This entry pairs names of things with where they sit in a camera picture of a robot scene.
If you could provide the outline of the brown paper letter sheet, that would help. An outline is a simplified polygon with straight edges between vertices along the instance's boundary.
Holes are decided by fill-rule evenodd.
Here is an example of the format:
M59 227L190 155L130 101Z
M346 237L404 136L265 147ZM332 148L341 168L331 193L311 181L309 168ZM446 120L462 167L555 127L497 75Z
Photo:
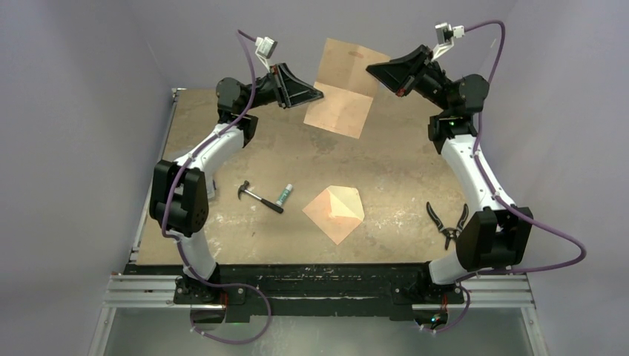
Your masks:
M314 82L323 98L309 104L303 123L358 139L380 87L366 68L389 60L359 44L328 38Z

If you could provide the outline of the green white glue stick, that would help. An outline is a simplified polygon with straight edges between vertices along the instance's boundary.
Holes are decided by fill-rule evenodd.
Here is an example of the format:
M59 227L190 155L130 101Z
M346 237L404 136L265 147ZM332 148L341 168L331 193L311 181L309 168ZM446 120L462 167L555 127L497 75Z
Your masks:
M280 194L280 196L277 198L276 200L276 205L283 207L283 205L286 203L286 200L289 198L291 192L293 190L293 185L292 184L288 184L282 191L282 193Z

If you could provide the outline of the brown envelope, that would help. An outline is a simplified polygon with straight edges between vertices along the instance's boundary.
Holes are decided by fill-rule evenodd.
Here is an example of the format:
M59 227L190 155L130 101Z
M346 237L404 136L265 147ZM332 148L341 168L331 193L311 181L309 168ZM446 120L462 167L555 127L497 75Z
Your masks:
M302 212L335 244L340 245L364 220L358 189L330 185Z

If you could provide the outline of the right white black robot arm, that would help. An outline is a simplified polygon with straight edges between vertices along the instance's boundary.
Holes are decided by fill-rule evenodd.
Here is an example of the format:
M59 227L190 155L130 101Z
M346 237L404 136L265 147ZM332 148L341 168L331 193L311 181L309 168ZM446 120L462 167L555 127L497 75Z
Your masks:
M519 264L532 212L517 207L493 172L482 168L486 159L479 145L480 130L473 123L488 96L488 81L478 74L449 79L424 45L401 58L367 65L366 72L398 97L415 91L441 109L429 118L428 139L457 177L470 212L455 250L431 261L429 274L418 279L418 296L433 302L444 294L447 284L469 274Z

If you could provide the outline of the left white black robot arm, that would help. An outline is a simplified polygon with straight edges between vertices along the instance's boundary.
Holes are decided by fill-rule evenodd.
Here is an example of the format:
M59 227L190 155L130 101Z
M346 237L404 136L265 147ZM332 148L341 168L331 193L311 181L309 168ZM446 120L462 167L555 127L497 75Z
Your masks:
M219 267L204 235L209 215L208 192L213 175L254 138L258 118L249 110L271 103L288 109L323 99L313 85L298 79L287 64L272 65L265 76L243 84L221 79L216 86L218 122L195 148L154 167L149 215L162 235L172 239L183 261L183 273L192 280L192 293L202 303L213 303L223 288Z

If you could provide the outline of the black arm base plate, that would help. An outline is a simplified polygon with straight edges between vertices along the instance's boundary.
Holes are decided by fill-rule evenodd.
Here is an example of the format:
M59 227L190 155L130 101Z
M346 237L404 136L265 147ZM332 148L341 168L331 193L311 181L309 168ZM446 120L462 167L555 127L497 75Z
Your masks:
M216 306L229 323L267 314L430 322L415 306L444 312L464 296L453 284L434 284L427 263L223 264L208 285L178 277L174 303Z

